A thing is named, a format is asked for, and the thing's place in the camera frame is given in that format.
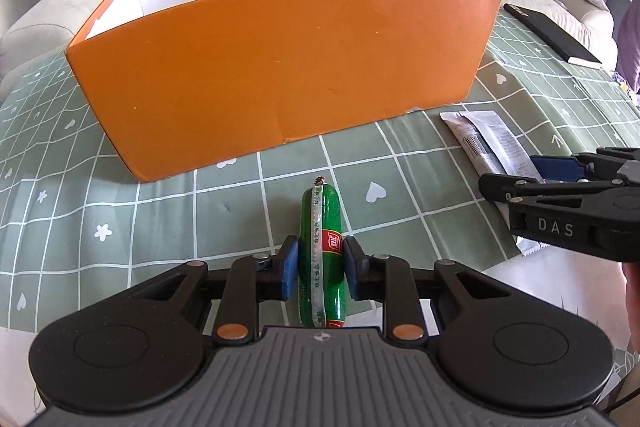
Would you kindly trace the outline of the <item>white long snack packet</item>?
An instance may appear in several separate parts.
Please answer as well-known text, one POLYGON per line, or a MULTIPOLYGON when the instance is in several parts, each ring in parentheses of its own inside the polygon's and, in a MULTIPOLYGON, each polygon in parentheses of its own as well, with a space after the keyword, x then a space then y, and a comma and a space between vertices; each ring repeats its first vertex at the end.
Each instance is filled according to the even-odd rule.
POLYGON ((500 116, 492 110, 479 112, 463 112, 462 116, 476 129, 490 150, 487 162, 492 162, 490 171, 508 176, 522 176, 523 178, 542 181, 537 168, 530 159, 524 147, 503 122, 500 116))

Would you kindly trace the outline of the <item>green sausage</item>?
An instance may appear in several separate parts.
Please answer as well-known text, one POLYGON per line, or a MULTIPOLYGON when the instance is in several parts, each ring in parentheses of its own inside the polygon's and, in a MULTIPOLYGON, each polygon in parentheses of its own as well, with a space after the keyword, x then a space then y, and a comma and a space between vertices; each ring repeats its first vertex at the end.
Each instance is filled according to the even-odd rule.
POLYGON ((307 327, 340 329, 346 319, 341 202, 323 176, 305 191, 300 208, 298 315, 307 327))

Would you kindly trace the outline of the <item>green grid tablecloth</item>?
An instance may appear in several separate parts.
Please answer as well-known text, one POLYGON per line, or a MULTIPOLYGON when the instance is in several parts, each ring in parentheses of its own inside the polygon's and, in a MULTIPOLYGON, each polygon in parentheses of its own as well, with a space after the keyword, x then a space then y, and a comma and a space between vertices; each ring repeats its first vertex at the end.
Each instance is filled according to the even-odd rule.
POLYGON ((1 109, 1 323, 35 332, 190 259, 274 253, 317 178, 368 253, 484 270, 521 250, 438 110, 139 183, 53 51, 1 109))

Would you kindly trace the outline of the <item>orange cardboard box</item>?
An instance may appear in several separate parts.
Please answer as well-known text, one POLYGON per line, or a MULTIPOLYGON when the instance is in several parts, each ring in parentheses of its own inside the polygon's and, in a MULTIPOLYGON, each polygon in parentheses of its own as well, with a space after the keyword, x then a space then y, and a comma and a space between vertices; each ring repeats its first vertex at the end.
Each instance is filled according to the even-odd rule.
POLYGON ((103 0, 66 50, 157 181, 465 99, 502 0, 103 0))

